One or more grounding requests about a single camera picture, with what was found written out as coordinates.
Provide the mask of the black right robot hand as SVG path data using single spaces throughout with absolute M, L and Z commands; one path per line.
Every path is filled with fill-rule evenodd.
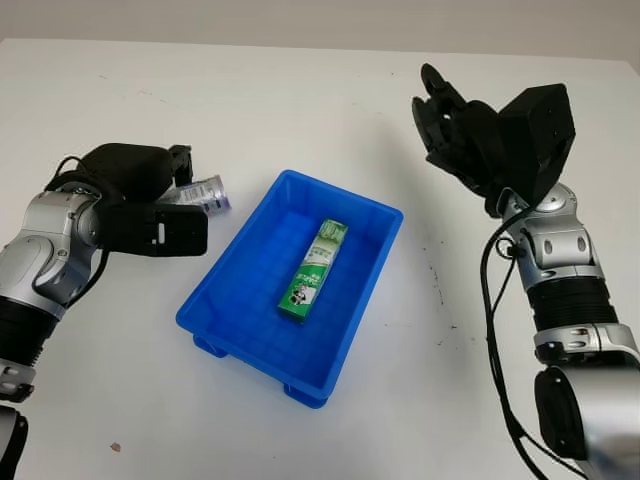
M 499 218 L 505 151 L 498 113 L 482 101 L 465 100 L 428 63 L 421 67 L 420 76 L 428 98 L 413 98 L 411 108 L 426 160 L 483 198 L 486 213 Z

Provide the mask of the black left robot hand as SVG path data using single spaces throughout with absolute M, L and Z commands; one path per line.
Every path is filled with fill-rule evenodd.
M 155 202 L 173 185 L 193 178 L 192 147 L 103 144 L 82 159 L 87 173 L 106 180 L 130 202 Z

